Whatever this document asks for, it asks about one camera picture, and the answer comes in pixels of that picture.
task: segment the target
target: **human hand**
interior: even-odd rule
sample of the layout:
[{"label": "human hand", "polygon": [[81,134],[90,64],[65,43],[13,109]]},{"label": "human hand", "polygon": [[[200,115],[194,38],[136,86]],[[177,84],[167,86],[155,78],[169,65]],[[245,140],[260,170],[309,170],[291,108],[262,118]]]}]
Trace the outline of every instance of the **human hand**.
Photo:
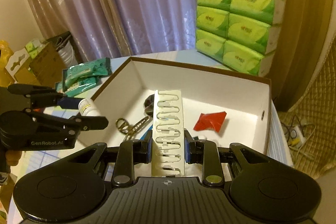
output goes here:
[{"label": "human hand", "polygon": [[17,166],[22,156],[22,151],[8,150],[6,151],[6,161],[10,166]]}]

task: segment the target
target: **red object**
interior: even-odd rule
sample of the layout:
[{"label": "red object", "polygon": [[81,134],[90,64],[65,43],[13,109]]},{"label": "red object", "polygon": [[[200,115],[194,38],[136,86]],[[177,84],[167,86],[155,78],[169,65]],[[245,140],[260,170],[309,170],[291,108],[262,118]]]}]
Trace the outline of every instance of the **red object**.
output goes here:
[{"label": "red object", "polygon": [[198,118],[197,123],[194,126],[195,131],[201,131],[206,129],[212,129],[219,133],[222,124],[225,120],[226,112],[210,113],[201,115]]}]

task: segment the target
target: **white rectangular box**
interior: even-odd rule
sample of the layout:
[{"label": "white rectangular box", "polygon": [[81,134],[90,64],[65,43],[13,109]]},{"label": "white rectangular box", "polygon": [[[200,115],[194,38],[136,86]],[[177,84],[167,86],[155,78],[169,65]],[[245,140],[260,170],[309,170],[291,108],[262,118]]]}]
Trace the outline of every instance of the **white rectangular box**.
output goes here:
[{"label": "white rectangular box", "polygon": [[[101,115],[109,120],[109,126],[102,131],[82,132],[78,140],[86,146],[96,142],[119,146],[125,135],[119,133],[115,121],[123,117],[135,124],[145,117],[143,103],[155,90],[181,90],[184,128],[191,136],[205,135],[222,147],[239,142],[266,152],[270,80],[219,68],[139,57],[130,57],[92,97]],[[222,111],[227,116],[219,134],[193,130],[201,113]]]}]

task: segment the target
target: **crosshair symbol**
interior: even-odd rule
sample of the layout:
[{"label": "crosshair symbol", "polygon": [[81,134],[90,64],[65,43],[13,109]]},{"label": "crosshair symbol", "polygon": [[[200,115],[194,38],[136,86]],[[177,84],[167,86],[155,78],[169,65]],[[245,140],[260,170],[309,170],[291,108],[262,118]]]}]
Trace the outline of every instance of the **crosshair symbol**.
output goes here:
[{"label": "crosshair symbol", "polygon": [[163,183],[166,184],[166,185],[170,185],[170,184],[172,184],[173,182],[172,182],[171,180],[165,180]]}]

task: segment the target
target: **striped tablecloth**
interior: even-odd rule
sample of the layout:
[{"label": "striped tablecloth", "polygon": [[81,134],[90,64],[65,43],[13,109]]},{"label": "striped tablecloth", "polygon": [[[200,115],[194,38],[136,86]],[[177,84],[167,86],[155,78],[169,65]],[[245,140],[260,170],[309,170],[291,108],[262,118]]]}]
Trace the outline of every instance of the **striped tablecloth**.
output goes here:
[{"label": "striped tablecloth", "polygon": [[[207,56],[197,52],[196,50],[186,50],[186,51],[174,51],[174,52],[160,52],[140,55],[139,57],[146,57],[152,59],[161,59],[168,61],[176,61],[183,63],[190,63],[209,67],[219,67],[222,69],[227,69],[221,63],[208,58]],[[126,61],[127,57],[111,59],[111,69],[114,72],[119,66]],[[105,82],[107,78],[101,79],[100,85]],[[88,90],[82,94],[80,97],[90,98],[95,91],[100,87]],[[51,114],[58,117],[70,118],[77,114],[77,110],[63,110],[60,107],[49,107],[45,110],[45,113]],[[32,172],[38,168],[48,165],[60,158],[70,155],[78,150],[81,150],[84,146],[77,142],[74,149],[71,150],[54,150],[54,151],[27,151],[23,154],[19,166],[12,169],[12,172],[21,178],[25,174]],[[280,120],[278,118],[276,109],[272,102],[271,105],[271,121],[270,121],[270,136],[268,140],[267,156],[278,160],[284,164],[293,165],[290,157],[289,149],[281,128]],[[8,223],[17,224],[22,220],[20,213],[18,212],[15,203],[11,201]]]}]

